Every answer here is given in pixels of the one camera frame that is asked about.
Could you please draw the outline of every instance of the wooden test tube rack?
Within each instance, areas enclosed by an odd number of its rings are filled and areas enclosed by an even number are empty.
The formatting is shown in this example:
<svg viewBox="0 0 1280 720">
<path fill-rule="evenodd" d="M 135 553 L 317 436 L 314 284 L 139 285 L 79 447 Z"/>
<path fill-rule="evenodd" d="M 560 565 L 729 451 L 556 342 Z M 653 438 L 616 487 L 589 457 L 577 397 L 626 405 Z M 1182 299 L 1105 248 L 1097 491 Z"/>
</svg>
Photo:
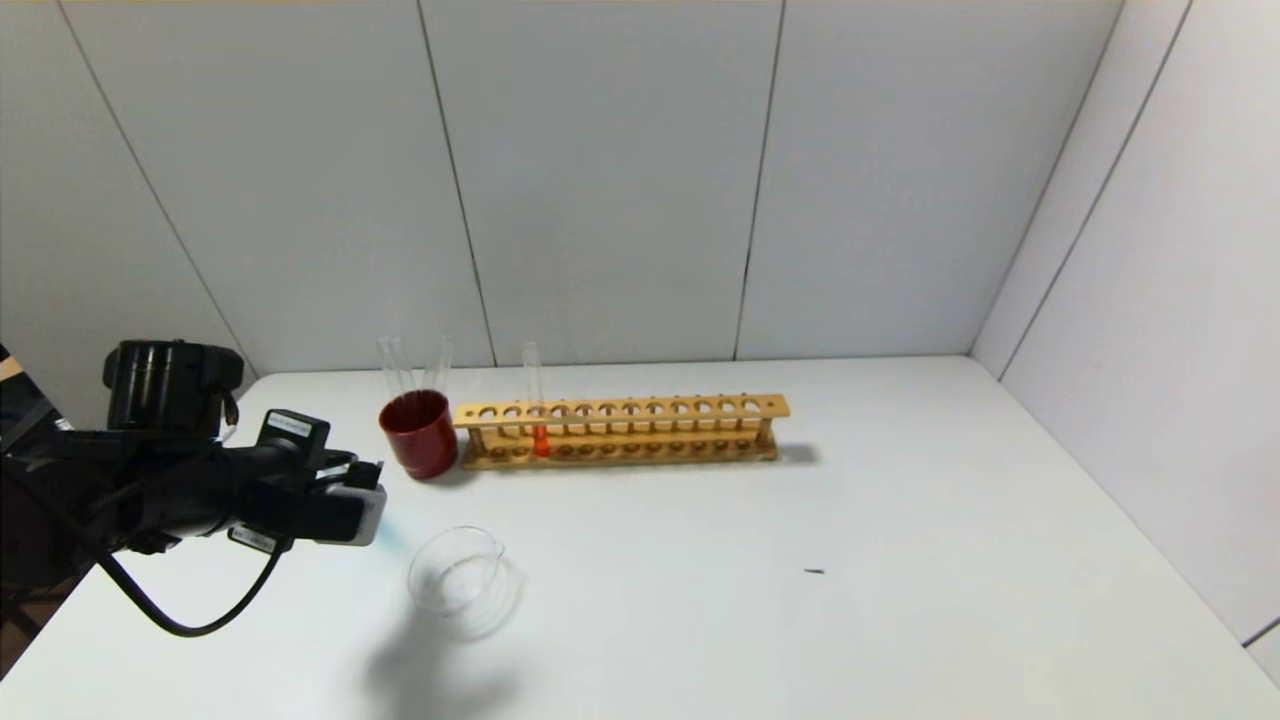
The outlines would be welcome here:
<svg viewBox="0 0 1280 720">
<path fill-rule="evenodd" d="M 791 409 L 781 395 L 695 395 L 460 405 L 453 425 L 471 442 L 468 470 L 777 460 L 773 419 Z M 550 455 L 534 452 L 544 425 Z"/>
</svg>

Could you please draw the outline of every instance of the red cup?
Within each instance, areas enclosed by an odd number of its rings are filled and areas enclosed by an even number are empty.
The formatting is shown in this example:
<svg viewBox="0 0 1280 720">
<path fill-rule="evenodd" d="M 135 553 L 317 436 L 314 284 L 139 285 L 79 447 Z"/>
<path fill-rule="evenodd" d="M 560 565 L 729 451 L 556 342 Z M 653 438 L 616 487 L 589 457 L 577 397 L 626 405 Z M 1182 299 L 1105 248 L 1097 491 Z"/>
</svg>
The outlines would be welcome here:
<svg viewBox="0 0 1280 720">
<path fill-rule="evenodd" d="M 415 480 L 434 478 L 458 459 L 449 400 L 434 389 L 415 389 L 388 402 L 378 414 L 378 424 L 396 460 Z"/>
</svg>

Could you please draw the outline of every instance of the test tube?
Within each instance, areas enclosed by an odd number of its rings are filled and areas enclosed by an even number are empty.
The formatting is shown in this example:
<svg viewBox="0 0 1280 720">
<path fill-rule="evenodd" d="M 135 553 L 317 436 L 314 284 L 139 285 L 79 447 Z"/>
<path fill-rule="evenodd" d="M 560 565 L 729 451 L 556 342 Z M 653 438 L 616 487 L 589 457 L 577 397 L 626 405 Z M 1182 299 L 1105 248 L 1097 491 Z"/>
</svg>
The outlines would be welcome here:
<svg viewBox="0 0 1280 720">
<path fill-rule="evenodd" d="M 378 338 L 378 351 L 383 357 L 383 379 L 392 402 L 403 402 L 404 395 L 413 389 L 413 374 L 404 370 L 404 355 L 399 336 Z"/>
<path fill-rule="evenodd" d="M 547 413 L 547 406 L 543 404 L 543 361 L 538 355 L 538 343 L 526 342 L 521 355 L 525 359 L 525 375 L 529 380 L 530 414 Z M 548 457 L 550 454 L 552 443 L 547 438 L 547 425 L 534 425 L 534 455 Z"/>
<path fill-rule="evenodd" d="M 433 372 L 430 368 L 422 368 L 422 383 L 419 387 L 421 389 L 434 389 L 435 392 L 444 395 L 451 368 L 453 368 L 453 342 L 449 341 L 449 336 L 442 334 L 439 356 L 435 360 L 435 370 Z"/>
</svg>

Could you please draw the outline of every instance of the cable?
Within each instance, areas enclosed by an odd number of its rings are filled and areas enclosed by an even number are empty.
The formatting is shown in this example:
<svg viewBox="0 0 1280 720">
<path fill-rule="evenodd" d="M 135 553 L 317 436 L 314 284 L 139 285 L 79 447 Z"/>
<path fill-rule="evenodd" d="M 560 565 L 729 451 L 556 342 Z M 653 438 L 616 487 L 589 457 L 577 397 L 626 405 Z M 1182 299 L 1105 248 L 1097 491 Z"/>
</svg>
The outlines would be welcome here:
<svg viewBox="0 0 1280 720">
<path fill-rule="evenodd" d="M 1276 628 L 1280 628 L 1280 618 L 1276 618 L 1275 620 L 1267 623 L 1265 628 L 1249 635 L 1249 639 L 1244 641 L 1244 647 L 1249 647 L 1251 644 L 1261 641 L 1263 635 L 1266 635 L 1267 633 L 1270 633 Z"/>
<path fill-rule="evenodd" d="M 174 620 L 173 618 L 165 615 L 164 611 L 160 610 L 160 607 L 157 607 L 156 603 L 152 602 L 150 597 L 147 597 L 147 593 L 143 592 L 141 587 L 138 587 L 138 584 L 133 580 L 132 577 L 129 577 L 129 574 L 124 570 L 120 562 L 115 557 L 113 557 L 111 553 L 108 552 L 105 547 L 102 547 L 96 539 L 90 537 L 90 534 L 84 530 L 84 528 L 82 528 L 79 523 L 77 523 L 65 510 L 63 510 L 56 503 L 50 502 L 44 496 L 42 492 L 29 486 L 27 483 L 27 479 L 23 478 L 20 473 L 6 473 L 6 475 L 9 477 L 10 480 L 14 482 L 14 484 L 18 486 L 19 489 L 22 489 L 23 493 L 27 495 L 27 497 L 29 497 L 36 505 L 38 505 L 40 509 L 45 511 L 45 514 L 47 514 L 59 525 L 61 525 L 61 528 L 67 530 L 72 536 L 72 538 L 74 538 L 76 542 L 82 548 L 84 548 L 86 552 L 88 552 L 90 557 L 92 557 L 95 562 L 102 566 L 102 570 L 106 571 L 106 574 L 111 578 L 111 580 L 114 580 L 115 584 L 120 588 L 120 591 L 124 592 L 124 594 L 128 596 L 131 601 L 133 601 L 133 605 L 136 605 L 138 610 L 142 611 L 143 615 L 150 618 L 151 621 L 159 625 L 160 628 L 178 637 L 198 638 L 201 635 L 207 635 L 209 633 L 212 633 L 214 630 L 218 630 L 219 628 L 234 620 L 237 615 L 239 615 L 246 607 L 248 607 L 248 603 L 252 602 L 253 597 L 257 594 L 257 591 L 262 589 L 262 585 L 266 583 L 266 579 L 271 575 L 271 570 L 275 570 L 275 564 L 279 562 L 280 556 L 284 555 L 284 543 L 276 543 L 275 550 L 271 552 L 271 556 L 268 559 L 266 565 L 262 568 L 262 573 L 259 574 L 257 580 L 255 580 L 253 585 L 248 588 L 248 592 L 244 593 L 244 597 L 242 597 L 241 601 L 237 602 L 234 607 L 228 610 L 221 618 L 214 620 L 212 623 L 209 623 L 207 625 L 200 625 L 197 628 L 192 628 L 188 625 L 183 625 L 177 620 Z"/>
</svg>

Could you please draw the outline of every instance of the white table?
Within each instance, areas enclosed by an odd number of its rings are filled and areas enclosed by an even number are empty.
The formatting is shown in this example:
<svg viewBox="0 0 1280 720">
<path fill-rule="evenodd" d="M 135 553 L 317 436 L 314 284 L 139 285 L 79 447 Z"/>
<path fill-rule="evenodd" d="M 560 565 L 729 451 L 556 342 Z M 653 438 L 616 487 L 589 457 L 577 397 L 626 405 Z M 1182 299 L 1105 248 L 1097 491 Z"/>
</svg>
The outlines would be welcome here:
<svg viewBox="0 0 1280 720">
<path fill-rule="evenodd" d="M 522 387 L 520 369 L 457 370 L 449 395 Z M 1280 691 L 970 360 L 549 368 L 547 388 L 783 392 L 785 461 L 454 470 L 453 487 L 392 464 L 374 546 L 300 542 L 207 638 L 154 628 L 95 570 L 0 683 L 0 716 L 1280 717 Z M 289 407 L 330 420 L 330 447 L 389 457 L 384 400 L 378 373 L 273 375 L 234 441 Z M 511 620 L 470 644 L 404 589 L 413 550 L 458 524 L 504 541 L 524 578 Z M 195 624 L 264 556 L 210 538 L 122 559 Z"/>
</svg>

